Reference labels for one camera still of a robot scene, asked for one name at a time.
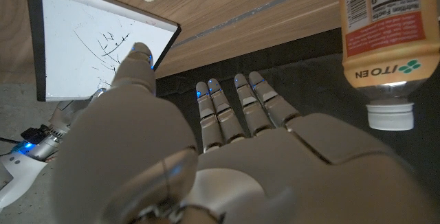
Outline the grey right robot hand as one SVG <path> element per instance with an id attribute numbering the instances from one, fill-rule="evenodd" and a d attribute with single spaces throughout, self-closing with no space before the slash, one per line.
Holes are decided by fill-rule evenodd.
<path id="1" fill-rule="evenodd" d="M 105 91 L 105 88 L 100 88 L 86 100 L 59 102 L 49 119 L 49 124 L 23 131 L 21 134 L 23 141 L 18 143 L 11 153 L 21 153 L 38 161 L 48 161 L 58 151 L 73 121 Z"/>

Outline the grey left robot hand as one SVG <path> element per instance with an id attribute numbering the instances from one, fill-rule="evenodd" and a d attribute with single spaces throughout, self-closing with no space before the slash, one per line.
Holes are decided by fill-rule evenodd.
<path id="1" fill-rule="evenodd" d="M 58 223 L 438 223 L 439 202 L 387 145 L 330 115 L 303 116 L 258 73 L 236 78 L 251 135 L 200 82 L 203 150 L 155 95 L 136 43 L 111 88 L 72 123 L 56 160 Z"/>

